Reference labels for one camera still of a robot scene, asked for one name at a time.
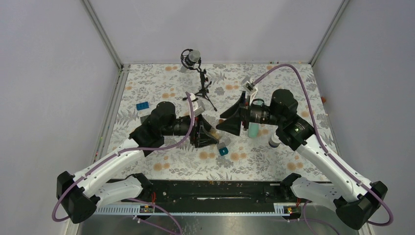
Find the white pill bottle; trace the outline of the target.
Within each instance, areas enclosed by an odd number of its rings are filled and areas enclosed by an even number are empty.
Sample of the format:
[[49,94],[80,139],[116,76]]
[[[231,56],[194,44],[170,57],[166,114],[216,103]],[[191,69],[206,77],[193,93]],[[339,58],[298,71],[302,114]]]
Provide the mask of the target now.
[[280,146],[281,141],[279,140],[278,136],[274,133],[270,136],[268,143],[271,148],[277,148]]

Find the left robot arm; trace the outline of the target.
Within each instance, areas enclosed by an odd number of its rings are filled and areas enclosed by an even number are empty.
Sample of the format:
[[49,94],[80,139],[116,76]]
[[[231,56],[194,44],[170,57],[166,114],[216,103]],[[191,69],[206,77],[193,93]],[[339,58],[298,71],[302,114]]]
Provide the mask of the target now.
[[[137,198],[146,201],[151,197],[151,182],[142,174],[135,173],[124,180],[109,180],[127,165],[147,157],[154,151],[176,148],[186,140],[195,148],[218,144],[210,131],[212,126],[202,116],[203,103],[195,99],[189,105],[190,114],[176,116],[175,105],[160,102],[149,116],[115,150],[83,170],[70,174],[62,172],[57,177],[57,204],[52,212],[55,222],[69,219],[78,224],[95,211],[116,201]],[[67,213],[57,218],[58,207]]]

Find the amber glass pill bottle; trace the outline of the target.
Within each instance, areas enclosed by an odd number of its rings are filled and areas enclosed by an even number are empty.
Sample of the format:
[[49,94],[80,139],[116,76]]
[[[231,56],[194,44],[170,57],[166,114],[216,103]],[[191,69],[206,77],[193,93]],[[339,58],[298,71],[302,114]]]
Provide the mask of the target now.
[[217,140],[220,140],[220,139],[221,139],[221,137],[222,137],[222,136],[220,135],[220,133],[219,133],[216,129],[214,129],[214,128],[210,129],[209,133],[210,133],[212,136],[214,136]]

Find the teal pill organizer box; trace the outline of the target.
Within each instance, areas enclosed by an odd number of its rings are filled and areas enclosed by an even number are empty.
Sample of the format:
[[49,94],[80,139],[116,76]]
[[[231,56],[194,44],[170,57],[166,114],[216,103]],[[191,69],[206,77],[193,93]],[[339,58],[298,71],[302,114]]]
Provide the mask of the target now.
[[231,139],[229,137],[223,137],[219,140],[216,145],[220,156],[225,156],[229,153],[228,146],[230,145]]

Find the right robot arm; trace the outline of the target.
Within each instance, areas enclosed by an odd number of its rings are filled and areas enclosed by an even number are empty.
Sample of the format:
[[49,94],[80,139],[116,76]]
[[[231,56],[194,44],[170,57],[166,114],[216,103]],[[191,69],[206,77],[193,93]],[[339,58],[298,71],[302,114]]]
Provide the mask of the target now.
[[281,197],[322,205],[354,230],[359,230],[379,209],[388,191],[380,181],[372,182],[350,167],[322,140],[314,127],[297,114],[298,102],[286,89],[275,90],[269,105],[256,105],[249,96],[239,100],[220,117],[217,129],[238,136],[250,123],[275,125],[276,136],[316,166],[332,183],[331,187],[292,173],[281,182]]

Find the grey lego baseplate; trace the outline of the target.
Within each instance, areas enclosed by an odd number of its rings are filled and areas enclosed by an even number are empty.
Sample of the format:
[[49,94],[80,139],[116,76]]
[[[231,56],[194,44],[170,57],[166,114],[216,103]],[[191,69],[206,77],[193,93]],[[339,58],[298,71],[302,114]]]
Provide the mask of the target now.
[[150,123],[150,115],[145,115],[140,117],[140,123],[141,125],[148,125]]

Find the floral table mat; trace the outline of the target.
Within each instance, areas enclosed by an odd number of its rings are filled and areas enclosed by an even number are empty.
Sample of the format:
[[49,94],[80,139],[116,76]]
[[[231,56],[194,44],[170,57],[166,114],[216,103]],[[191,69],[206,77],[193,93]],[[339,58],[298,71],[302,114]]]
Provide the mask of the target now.
[[[206,64],[207,77],[212,82],[209,100],[204,101],[204,118],[212,125],[233,105],[242,93],[242,82],[256,80],[267,71],[271,74],[258,84],[258,97],[270,101],[276,89],[290,90],[298,101],[298,114],[307,121],[315,119],[323,140],[335,149],[328,115],[321,101],[313,70],[308,64],[275,69],[274,65]],[[189,113],[183,101],[185,92],[197,92],[199,74],[178,64],[137,64],[128,68],[119,110],[113,127],[108,151],[113,151],[140,125],[140,117],[162,101],[172,102],[179,117]],[[148,102],[149,109],[136,110],[136,104]],[[231,139],[229,153],[220,156],[216,145],[195,148],[188,141],[179,147],[157,151],[120,170],[116,177],[123,179],[133,173],[143,173],[149,179],[172,180],[251,180],[279,181],[291,173],[298,173],[311,181],[326,181],[326,177],[306,158],[281,145],[268,144],[275,127],[260,125],[256,138],[242,131],[240,136],[218,131]]]

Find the mint green tube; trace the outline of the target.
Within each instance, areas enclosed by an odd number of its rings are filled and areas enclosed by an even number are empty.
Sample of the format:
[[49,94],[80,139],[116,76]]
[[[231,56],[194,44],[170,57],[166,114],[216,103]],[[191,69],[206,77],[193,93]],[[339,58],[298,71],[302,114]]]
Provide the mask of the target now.
[[250,123],[248,128],[248,137],[254,139],[257,137],[259,133],[259,124],[258,123]]

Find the black base frame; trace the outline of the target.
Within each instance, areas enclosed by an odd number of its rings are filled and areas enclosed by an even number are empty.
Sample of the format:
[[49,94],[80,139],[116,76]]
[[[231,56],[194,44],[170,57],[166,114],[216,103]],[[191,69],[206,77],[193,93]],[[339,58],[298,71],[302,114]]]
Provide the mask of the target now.
[[136,197],[169,213],[275,212],[275,204],[299,206],[299,199],[279,182],[150,180]]

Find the blue lego brick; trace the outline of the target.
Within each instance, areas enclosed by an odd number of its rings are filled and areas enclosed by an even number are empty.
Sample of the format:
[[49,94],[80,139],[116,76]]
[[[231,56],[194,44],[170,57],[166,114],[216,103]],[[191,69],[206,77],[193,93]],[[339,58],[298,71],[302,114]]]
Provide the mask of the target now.
[[136,104],[136,110],[137,111],[142,111],[145,109],[149,109],[149,103],[148,102],[142,102],[142,103],[138,103]]

